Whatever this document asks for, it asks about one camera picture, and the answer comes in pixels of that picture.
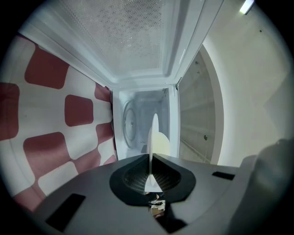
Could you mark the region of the white microwave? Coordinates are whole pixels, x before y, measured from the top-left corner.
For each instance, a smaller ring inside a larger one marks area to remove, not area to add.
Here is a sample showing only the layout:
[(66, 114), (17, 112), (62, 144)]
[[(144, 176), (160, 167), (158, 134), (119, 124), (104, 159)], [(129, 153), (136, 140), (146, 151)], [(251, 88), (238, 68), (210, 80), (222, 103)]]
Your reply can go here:
[[(19, 33), (113, 94), (119, 159), (147, 152), (154, 114), (179, 155), (179, 83), (224, 0), (46, 0)], [(136, 107), (136, 136), (123, 135), (125, 104)]]

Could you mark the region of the white round plate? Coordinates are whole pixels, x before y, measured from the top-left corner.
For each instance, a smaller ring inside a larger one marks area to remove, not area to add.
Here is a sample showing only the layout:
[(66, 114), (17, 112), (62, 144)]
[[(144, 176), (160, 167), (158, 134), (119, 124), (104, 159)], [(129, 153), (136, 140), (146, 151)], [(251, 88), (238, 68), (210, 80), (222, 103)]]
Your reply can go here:
[(152, 126), (149, 131), (149, 136), (148, 136), (148, 145), (147, 145), (147, 150), (148, 150), (148, 178), (145, 184), (145, 192), (150, 193), (150, 192), (161, 192), (161, 189), (156, 182), (156, 179), (153, 175), (153, 153), (158, 153), (160, 151), (160, 132), (159, 132), (159, 123), (158, 123), (158, 115), (154, 114), (153, 116), (153, 121), (152, 121)]

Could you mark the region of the red white checkered tablecloth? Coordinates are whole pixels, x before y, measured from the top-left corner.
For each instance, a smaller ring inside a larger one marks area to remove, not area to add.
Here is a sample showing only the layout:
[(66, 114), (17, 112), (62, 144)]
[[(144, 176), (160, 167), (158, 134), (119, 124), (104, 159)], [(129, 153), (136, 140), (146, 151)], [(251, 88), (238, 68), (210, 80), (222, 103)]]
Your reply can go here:
[(33, 212), (79, 174), (117, 160), (112, 92), (22, 35), (0, 67), (0, 175)]

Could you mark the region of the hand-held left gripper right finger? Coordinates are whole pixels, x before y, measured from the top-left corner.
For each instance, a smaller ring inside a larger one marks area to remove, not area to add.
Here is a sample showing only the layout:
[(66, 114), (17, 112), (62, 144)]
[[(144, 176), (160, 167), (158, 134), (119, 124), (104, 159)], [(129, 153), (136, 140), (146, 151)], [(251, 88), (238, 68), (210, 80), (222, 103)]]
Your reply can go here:
[(165, 193), (164, 216), (152, 224), (153, 235), (238, 235), (233, 227), (242, 199), (242, 169), (154, 155), (153, 164), (179, 173), (179, 183)]

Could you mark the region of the bright ceiling light panel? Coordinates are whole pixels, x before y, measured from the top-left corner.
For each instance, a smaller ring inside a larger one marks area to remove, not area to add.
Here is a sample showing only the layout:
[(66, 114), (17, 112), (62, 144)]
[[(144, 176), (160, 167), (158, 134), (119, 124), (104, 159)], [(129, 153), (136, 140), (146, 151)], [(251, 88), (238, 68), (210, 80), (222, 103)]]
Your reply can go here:
[(255, 0), (245, 0), (239, 10), (240, 13), (247, 15), (254, 4)]

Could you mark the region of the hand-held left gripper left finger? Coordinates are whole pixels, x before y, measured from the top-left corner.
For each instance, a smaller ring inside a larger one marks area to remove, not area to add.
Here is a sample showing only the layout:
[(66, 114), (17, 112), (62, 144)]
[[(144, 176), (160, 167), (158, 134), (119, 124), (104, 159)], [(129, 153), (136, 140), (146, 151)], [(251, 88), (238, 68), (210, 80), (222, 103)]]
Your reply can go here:
[(148, 210), (139, 186), (148, 155), (88, 170), (51, 193), (34, 217), (47, 234), (168, 235)]

